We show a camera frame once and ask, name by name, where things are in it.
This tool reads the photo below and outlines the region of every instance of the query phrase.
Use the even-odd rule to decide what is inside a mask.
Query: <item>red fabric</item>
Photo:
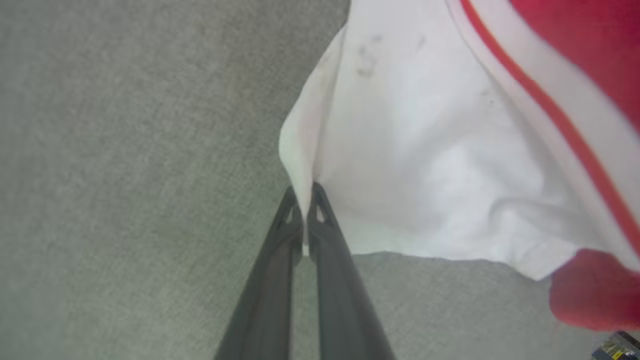
[[[591,76],[640,131],[640,101],[636,101],[640,94],[640,37],[636,30],[640,0],[512,2],[533,30]],[[503,50],[470,1],[461,3],[487,48],[563,134],[640,254],[640,229],[589,145],[554,100]],[[640,329],[640,275],[624,269],[611,255],[580,251],[554,274],[550,307],[556,318],[574,326],[607,331]]]
[[[551,312],[599,331],[640,329],[640,274],[604,252],[582,250],[553,274]]]
[[[531,29],[613,99],[640,133],[640,1],[511,3]]]

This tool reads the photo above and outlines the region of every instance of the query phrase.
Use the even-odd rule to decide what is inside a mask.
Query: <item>gray carpet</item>
[[[0,359],[215,353],[288,185],[280,126],[347,0],[0,0]],[[548,281],[356,258],[399,359],[587,359]],[[313,264],[293,354],[318,359]]]

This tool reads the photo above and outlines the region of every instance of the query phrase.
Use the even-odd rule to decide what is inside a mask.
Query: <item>white cloth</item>
[[[487,259],[541,279],[596,231],[443,0],[354,0],[280,134],[306,217],[324,186],[354,254]]]

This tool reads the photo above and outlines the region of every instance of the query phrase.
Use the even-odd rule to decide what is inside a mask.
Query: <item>white fabric with red trim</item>
[[[523,111],[561,164],[565,176],[597,223],[605,250],[628,268],[640,261],[576,152],[536,99],[509,73],[479,36],[460,0],[448,0],[467,44]],[[629,212],[640,218],[640,140],[624,114],[579,68],[563,58],[522,20],[507,0],[468,0],[501,49],[535,81],[577,128],[595,153]]]
[[[592,224],[602,204],[588,213],[572,190],[592,185],[560,170],[580,164],[532,123],[559,167],[522,116],[544,111],[504,72],[494,86],[467,43],[445,1],[352,2],[280,134],[303,213],[319,181],[355,254],[487,259],[533,279],[613,246],[600,235],[615,227]]]

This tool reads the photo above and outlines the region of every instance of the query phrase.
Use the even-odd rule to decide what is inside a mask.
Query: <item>red cloth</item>
[[[560,321],[599,331],[640,329],[640,274],[612,255],[582,250],[552,278],[549,307]]]
[[[511,3],[541,38],[618,105],[640,133],[640,1]],[[603,331],[640,329],[640,274],[624,269],[606,253],[580,251],[553,275],[550,295],[551,311],[570,325]]]

